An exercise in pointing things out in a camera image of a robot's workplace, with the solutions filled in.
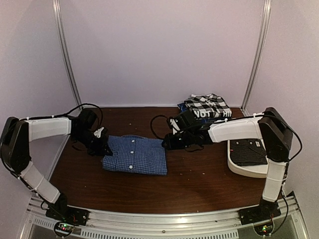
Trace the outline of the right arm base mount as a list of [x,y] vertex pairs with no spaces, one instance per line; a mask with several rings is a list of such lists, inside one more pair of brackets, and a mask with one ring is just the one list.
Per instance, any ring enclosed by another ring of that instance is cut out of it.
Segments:
[[241,225],[256,224],[263,221],[270,221],[274,217],[281,215],[280,209],[273,209],[269,211],[268,209],[261,208],[260,206],[254,206],[250,208],[240,209],[238,211],[239,219]]

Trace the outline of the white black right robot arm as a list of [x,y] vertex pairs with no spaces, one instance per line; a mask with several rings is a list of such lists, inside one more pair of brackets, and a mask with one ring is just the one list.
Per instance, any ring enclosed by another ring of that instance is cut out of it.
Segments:
[[204,146],[229,140],[259,139],[264,143],[268,169],[263,194],[256,216],[267,219],[276,208],[276,202],[287,177],[293,131],[273,107],[262,113],[237,119],[200,123],[190,113],[170,118],[167,124],[172,132],[165,135],[162,147],[166,150],[186,149],[192,145]]

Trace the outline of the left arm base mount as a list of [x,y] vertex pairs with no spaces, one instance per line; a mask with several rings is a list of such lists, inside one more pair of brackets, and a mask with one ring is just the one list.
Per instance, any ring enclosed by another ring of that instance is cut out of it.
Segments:
[[49,206],[45,215],[49,218],[67,222],[75,226],[85,226],[87,224],[89,211],[69,206],[62,209]]

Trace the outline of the blue checked long sleeve shirt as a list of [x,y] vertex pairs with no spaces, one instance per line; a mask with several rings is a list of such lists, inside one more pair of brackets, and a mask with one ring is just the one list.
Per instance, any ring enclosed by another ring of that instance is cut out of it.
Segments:
[[167,175],[165,149],[160,139],[136,135],[109,136],[112,156],[104,156],[102,168],[113,172]]

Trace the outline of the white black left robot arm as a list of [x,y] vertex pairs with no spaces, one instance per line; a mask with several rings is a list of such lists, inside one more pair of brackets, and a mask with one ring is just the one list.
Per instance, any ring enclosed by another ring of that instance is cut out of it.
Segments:
[[69,114],[25,119],[9,117],[4,125],[0,137],[2,163],[11,175],[37,193],[61,221],[72,216],[67,198],[35,167],[29,144],[38,139],[68,135],[83,144],[91,156],[111,156],[107,129],[101,126],[92,130],[96,120],[97,115],[86,109],[76,117]]

